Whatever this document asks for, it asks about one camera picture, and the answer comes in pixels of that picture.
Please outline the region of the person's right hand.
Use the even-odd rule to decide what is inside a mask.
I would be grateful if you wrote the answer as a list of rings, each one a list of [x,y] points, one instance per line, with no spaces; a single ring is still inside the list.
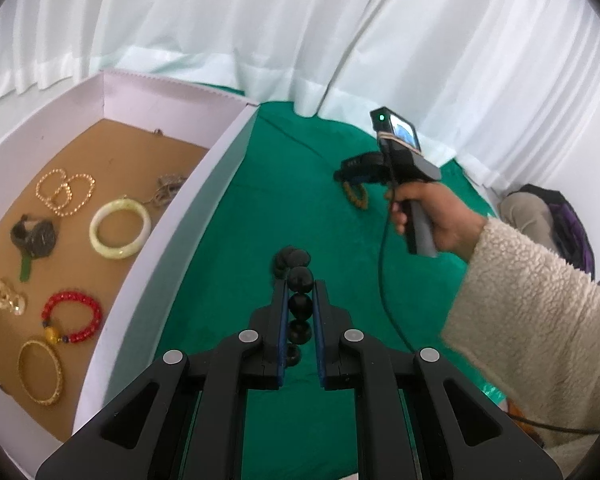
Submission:
[[[439,182],[410,182],[389,190],[391,222],[403,235],[410,217],[401,209],[404,200],[414,200],[422,206],[432,222],[434,244],[439,252],[450,252],[466,263],[474,254],[481,232],[488,219],[468,208],[449,188]]]

